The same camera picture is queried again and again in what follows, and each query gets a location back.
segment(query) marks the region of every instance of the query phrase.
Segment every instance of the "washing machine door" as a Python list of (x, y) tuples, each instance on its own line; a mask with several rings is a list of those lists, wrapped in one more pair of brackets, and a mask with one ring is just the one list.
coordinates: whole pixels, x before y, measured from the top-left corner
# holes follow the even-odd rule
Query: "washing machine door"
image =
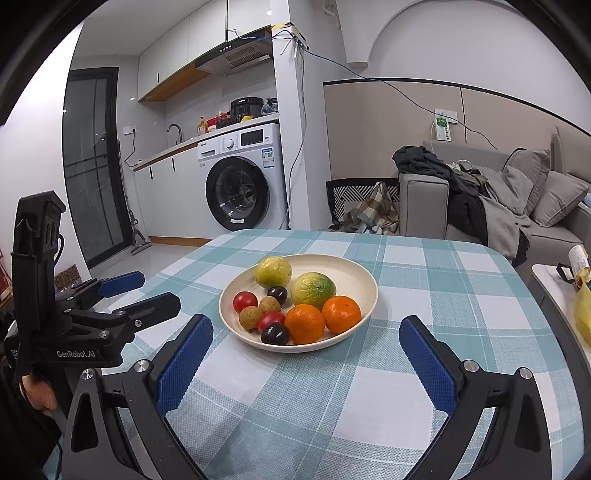
[(261, 169), (242, 157), (225, 157), (212, 167), (205, 185), (207, 204), (224, 228), (256, 227), (269, 204), (269, 185)]

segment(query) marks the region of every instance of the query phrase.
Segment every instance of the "electrical outlet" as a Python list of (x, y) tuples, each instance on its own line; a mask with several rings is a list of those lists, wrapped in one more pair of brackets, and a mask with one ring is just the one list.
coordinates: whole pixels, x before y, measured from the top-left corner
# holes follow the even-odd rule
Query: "electrical outlet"
[(434, 110), (434, 112), (437, 115), (446, 116), (447, 117), (447, 121), (450, 124), (456, 124), (457, 123), (457, 112), (454, 112), (452, 110), (443, 110), (441, 108), (436, 108)]

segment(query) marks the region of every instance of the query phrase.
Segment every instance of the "metal screw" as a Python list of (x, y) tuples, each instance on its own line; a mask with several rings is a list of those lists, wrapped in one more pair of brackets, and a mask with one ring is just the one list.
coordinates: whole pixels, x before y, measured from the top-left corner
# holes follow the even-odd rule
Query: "metal screw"
[(134, 365), (134, 370), (136, 372), (145, 372), (150, 367), (149, 360), (139, 360)]
[(480, 365), (478, 365), (474, 360), (466, 360), (464, 362), (464, 368), (469, 372), (478, 372)]
[(84, 370), (82, 372), (82, 375), (81, 375), (82, 380), (89, 380), (94, 376), (94, 374), (95, 374), (95, 371), (93, 369), (87, 368), (86, 370)]
[(526, 380), (529, 380), (531, 377), (533, 377), (531, 370), (526, 367), (521, 367), (519, 369), (519, 374), (521, 375), (522, 378), (525, 378)]

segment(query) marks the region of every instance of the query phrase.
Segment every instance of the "yellow plastic bag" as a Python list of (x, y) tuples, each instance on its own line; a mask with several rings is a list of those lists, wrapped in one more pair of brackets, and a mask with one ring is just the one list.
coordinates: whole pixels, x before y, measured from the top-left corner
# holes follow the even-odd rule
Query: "yellow plastic bag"
[(586, 283), (583, 283), (577, 293), (574, 318), (577, 330), (583, 335), (585, 341), (591, 345), (591, 290), (589, 290)]

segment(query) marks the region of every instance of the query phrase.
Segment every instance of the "kitchen backsplash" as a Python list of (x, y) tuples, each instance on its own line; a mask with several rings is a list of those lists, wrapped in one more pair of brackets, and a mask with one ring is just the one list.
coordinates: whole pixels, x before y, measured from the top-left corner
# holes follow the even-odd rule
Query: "kitchen backsplash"
[[(275, 70), (272, 61), (227, 77), (209, 76), (191, 85), (165, 102), (166, 124), (179, 124), (185, 140), (197, 136), (199, 117), (205, 120), (219, 111), (227, 111), (233, 100), (246, 96), (263, 99), (277, 96)], [(178, 141), (178, 131), (167, 135), (168, 146)]]

